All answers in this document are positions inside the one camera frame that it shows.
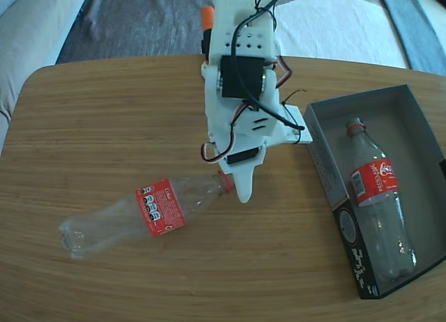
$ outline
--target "orange cap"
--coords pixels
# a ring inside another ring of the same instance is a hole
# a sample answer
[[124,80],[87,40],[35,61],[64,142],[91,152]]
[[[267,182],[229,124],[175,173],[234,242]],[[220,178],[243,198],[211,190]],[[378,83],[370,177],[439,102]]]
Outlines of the orange cap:
[[203,31],[212,29],[214,26],[214,13],[215,10],[212,6],[206,6],[201,9],[201,25]]

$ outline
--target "plastic bottle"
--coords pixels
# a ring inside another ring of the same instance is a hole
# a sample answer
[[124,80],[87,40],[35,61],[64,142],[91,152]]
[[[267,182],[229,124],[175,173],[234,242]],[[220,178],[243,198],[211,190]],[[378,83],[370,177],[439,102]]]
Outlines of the plastic bottle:
[[222,172],[159,181],[106,208],[69,217],[59,227],[62,246],[72,258],[83,259],[122,241],[159,236],[183,226],[232,189],[232,176]]
[[374,273],[385,282],[401,279],[414,272],[417,261],[392,163],[359,118],[348,121],[346,128],[354,152],[351,183],[359,206],[355,215]]

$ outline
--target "gray carpet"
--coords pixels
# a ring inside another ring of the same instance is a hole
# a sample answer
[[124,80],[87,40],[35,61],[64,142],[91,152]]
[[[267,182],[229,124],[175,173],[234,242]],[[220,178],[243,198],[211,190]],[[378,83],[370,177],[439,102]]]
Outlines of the gray carpet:
[[[366,1],[380,5],[380,0]],[[209,4],[211,0],[86,0],[57,63],[200,54],[200,12]]]
[[446,75],[446,54],[418,0],[384,0],[410,67]]

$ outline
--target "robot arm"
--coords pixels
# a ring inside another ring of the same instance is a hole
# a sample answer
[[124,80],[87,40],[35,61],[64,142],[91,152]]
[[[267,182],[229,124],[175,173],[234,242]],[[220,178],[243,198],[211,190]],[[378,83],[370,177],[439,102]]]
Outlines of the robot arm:
[[[213,0],[215,13],[209,7],[203,10],[206,62],[201,74],[205,79],[210,142],[203,145],[202,157],[209,163],[218,162],[224,173],[233,174],[238,197],[243,203],[251,197],[254,168],[263,163],[268,147],[312,141],[299,109],[280,103],[279,84],[272,69],[280,60],[275,54],[270,13],[262,14],[240,30],[236,44],[238,71],[252,97],[301,128],[286,126],[253,105],[234,72],[231,62],[234,31],[256,12],[254,6],[261,1],[266,1],[266,5],[272,0]],[[213,158],[207,157],[209,145],[215,153]]]

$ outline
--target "black printed box side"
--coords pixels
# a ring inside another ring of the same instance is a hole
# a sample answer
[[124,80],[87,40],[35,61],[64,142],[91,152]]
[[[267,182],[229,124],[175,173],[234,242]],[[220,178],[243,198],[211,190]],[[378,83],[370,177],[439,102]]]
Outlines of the black printed box side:
[[358,293],[362,299],[379,299],[381,295],[351,200],[311,105],[304,120],[313,137],[308,151],[332,208]]

